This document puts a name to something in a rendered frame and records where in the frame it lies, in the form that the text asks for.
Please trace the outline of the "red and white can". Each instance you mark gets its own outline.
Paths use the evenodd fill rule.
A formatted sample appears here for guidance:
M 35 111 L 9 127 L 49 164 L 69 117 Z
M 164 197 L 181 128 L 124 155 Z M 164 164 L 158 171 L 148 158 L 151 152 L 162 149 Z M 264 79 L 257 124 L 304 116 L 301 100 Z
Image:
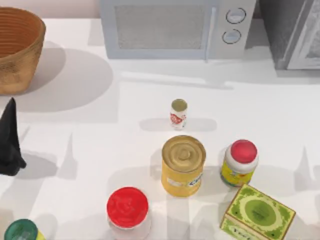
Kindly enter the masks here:
M 188 104 L 184 99 L 177 98 L 171 103 L 170 122 L 174 129 L 182 130 L 187 122 Z

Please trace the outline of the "yellow tin can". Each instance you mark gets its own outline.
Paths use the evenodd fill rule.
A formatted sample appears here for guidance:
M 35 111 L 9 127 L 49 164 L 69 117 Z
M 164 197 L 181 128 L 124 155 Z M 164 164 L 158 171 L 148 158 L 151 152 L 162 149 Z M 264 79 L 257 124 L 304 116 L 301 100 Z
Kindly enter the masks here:
M 206 150 L 189 135 L 168 139 L 162 147 L 161 183 L 174 197 L 189 197 L 201 186 Z

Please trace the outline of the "yellow jar with red lid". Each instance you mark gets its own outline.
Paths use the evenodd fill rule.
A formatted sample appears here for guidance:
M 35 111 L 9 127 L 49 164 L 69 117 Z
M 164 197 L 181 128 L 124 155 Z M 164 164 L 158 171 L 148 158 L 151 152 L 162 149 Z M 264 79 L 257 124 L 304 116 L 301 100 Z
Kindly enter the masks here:
M 233 187 L 248 184 L 258 163 L 259 155 L 256 145 L 247 139 L 236 140 L 225 150 L 220 169 L 221 179 Z

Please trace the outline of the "pale microwave oven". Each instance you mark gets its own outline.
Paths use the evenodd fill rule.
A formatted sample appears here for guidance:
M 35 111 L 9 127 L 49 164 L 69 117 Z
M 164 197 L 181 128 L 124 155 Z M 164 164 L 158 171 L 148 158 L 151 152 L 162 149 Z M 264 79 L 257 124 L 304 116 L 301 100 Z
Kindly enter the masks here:
M 110 59 L 205 60 L 212 8 L 216 8 L 209 60 L 238 59 L 245 50 L 257 0 L 100 0 L 99 12 Z M 242 8 L 239 24 L 226 20 Z M 226 44 L 222 35 L 236 29 L 241 39 Z

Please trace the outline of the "clear jar with red lid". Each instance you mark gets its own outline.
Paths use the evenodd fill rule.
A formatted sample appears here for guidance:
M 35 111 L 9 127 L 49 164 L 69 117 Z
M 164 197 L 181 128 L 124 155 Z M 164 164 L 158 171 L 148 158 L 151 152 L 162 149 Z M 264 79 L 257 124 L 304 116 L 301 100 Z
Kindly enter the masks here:
M 140 189 L 125 186 L 115 190 L 105 209 L 115 240 L 145 240 L 149 235 L 152 226 L 149 202 Z

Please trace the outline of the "round microwave knob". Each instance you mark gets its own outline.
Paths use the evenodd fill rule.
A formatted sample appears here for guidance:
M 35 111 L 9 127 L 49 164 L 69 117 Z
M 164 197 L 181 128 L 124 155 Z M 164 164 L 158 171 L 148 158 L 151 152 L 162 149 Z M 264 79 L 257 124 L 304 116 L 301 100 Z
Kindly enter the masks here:
M 226 13 L 226 20 L 230 24 L 239 24 L 246 18 L 246 11 L 243 8 L 234 8 Z
M 222 40 L 224 43 L 228 45 L 232 45 L 237 43 L 242 37 L 242 34 L 237 29 L 232 29 L 229 31 L 225 31 L 222 35 Z

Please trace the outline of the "green patterned box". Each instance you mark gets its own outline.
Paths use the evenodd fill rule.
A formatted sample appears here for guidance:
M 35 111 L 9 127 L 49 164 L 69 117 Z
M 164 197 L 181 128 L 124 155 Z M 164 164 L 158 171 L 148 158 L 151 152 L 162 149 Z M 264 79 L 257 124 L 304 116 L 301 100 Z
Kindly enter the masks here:
M 237 240 L 284 240 L 296 212 L 244 184 L 225 211 L 220 229 Z

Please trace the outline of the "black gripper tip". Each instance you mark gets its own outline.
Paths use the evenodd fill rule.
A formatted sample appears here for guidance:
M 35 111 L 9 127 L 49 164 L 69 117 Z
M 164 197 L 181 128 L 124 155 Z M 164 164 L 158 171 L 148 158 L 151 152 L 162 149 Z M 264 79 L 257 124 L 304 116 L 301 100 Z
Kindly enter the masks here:
M 26 166 L 18 137 L 16 101 L 12 97 L 0 117 L 0 175 L 15 176 Z

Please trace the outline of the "grey cabinet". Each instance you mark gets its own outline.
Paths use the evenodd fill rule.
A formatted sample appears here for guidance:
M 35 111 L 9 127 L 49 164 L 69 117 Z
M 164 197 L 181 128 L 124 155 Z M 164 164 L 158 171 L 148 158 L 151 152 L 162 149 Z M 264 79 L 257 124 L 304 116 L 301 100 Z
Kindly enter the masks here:
M 259 0 L 277 70 L 320 70 L 320 0 Z

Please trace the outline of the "brown woven basket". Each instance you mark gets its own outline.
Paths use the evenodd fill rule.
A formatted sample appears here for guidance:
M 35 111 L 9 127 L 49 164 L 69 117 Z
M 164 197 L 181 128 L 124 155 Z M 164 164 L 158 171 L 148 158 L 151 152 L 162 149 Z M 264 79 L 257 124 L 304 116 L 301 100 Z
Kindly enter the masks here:
M 34 13 L 0 6 L 0 95 L 25 92 L 42 53 L 46 25 Z

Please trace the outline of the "yellow jar with green lid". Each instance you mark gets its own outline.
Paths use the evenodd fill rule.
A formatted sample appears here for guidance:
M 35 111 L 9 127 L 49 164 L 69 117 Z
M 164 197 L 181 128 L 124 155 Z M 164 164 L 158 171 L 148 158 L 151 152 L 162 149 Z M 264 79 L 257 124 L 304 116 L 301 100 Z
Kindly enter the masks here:
M 4 232 L 4 240 L 46 240 L 37 225 L 29 219 L 12 222 Z

